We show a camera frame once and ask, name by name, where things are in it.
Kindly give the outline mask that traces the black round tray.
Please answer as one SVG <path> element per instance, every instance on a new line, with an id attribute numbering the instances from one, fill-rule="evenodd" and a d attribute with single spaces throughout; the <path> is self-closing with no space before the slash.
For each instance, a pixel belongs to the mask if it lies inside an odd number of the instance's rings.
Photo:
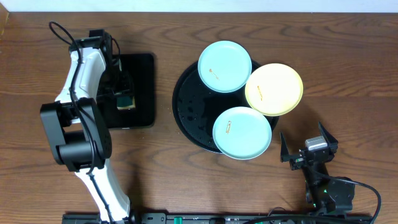
<path id="1" fill-rule="evenodd" d="M 244 87 L 219 93 L 209 89 L 201 80 L 198 62 L 191 64 L 176 82 L 172 97 L 172 110 L 181 132 L 198 147 L 220 154 L 213 140 L 213 125 L 224 111 L 248 107 Z"/>

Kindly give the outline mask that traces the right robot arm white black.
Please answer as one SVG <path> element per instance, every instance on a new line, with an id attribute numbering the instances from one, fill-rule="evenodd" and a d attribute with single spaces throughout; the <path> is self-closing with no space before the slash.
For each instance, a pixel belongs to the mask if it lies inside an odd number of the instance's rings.
<path id="1" fill-rule="evenodd" d="M 305 141 L 305 147 L 290 154 L 285 137 L 280 133 L 280 161 L 288 162 L 292 170 L 301 170 L 305 177 L 306 201 L 314 204 L 321 215 L 344 215 L 353 209 L 354 184 L 328 175 L 326 163 L 333 160 L 338 140 L 319 123 L 320 135 Z"/>

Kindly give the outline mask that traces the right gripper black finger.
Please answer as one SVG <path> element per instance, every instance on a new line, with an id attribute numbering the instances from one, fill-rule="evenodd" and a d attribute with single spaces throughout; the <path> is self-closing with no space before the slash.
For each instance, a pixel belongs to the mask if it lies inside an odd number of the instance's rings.
<path id="1" fill-rule="evenodd" d="M 318 122 L 318 128 L 320 134 L 325 138 L 328 147 L 330 149 L 338 149 L 338 140 L 324 128 L 320 121 Z"/>
<path id="2" fill-rule="evenodd" d="M 280 141 L 281 141 L 280 161 L 288 162 L 290 160 L 290 154 L 289 154 L 289 150 L 287 147 L 287 143 L 285 141 L 285 137 L 282 132 L 280 132 Z"/>

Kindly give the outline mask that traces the black rectangular tray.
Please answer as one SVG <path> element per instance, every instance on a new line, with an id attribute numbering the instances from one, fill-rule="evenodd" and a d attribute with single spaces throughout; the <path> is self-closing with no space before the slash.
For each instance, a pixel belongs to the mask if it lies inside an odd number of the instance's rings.
<path id="1" fill-rule="evenodd" d="M 97 105 L 109 129 L 151 127 L 155 121 L 155 58 L 152 54 L 123 54 L 123 69 L 132 76 L 136 108 L 119 111 L 117 98 L 99 99 Z"/>

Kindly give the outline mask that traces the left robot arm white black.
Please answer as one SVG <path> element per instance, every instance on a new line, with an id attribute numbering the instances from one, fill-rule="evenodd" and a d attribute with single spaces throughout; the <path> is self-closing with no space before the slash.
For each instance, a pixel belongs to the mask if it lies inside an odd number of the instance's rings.
<path id="1" fill-rule="evenodd" d="M 63 223 L 135 223 L 129 197 L 111 168 L 112 140 L 98 100 L 129 99 L 134 84 L 113 56 L 116 40 L 105 30 L 68 40 L 71 56 L 65 85 L 53 103 L 43 104 L 40 118 L 55 161 L 80 178 L 99 214 L 64 214 Z"/>

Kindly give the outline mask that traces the light blue plate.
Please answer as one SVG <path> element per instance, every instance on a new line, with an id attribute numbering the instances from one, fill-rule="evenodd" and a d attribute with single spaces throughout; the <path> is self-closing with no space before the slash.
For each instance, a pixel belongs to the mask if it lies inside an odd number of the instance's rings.
<path id="1" fill-rule="evenodd" d="M 272 130 L 266 117 L 248 107 L 221 113 L 212 129 L 216 147 L 226 156 L 249 160 L 260 156 L 271 144 Z"/>
<path id="2" fill-rule="evenodd" d="M 243 87 L 252 73 L 246 49 L 229 40 L 207 46 L 198 60 L 198 74 L 211 90 L 231 93 Z"/>

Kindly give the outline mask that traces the yellow green scrub sponge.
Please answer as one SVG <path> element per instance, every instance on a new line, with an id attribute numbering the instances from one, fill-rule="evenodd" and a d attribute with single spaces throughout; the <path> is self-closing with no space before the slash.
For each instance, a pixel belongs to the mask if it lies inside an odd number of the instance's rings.
<path id="1" fill-rule="evenodd" d="M 135 109 L 136 108 L 135 98 L 133 96 L 117 97 L 116 107 L 119 111 Z"/>

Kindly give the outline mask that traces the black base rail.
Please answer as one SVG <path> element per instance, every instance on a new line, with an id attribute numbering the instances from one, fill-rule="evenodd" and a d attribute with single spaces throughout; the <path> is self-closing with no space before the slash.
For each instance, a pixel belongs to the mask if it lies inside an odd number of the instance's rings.
<path id="1" fill-rule="evenodd" d="M 113 220 L 113 223 L 138 223 L 138 224 L 242 224 L 242 223 L 369 223 L 370 218 L 364 216 L 353 217 L 328 217 L 310 215 L 184 215 L 166 213 L 143 213 Z"/>

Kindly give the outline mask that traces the yellow plate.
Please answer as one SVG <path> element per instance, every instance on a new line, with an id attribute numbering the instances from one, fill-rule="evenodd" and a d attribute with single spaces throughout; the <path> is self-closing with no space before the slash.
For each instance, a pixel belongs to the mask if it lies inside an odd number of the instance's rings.
<path id="1" fill-rule="evenodd" d="M 270 63 L 252 72 L 244 89 L 246 101 L 266 116 L 292 111 L 302 99 L 303 81 L 290 66 Z"/>

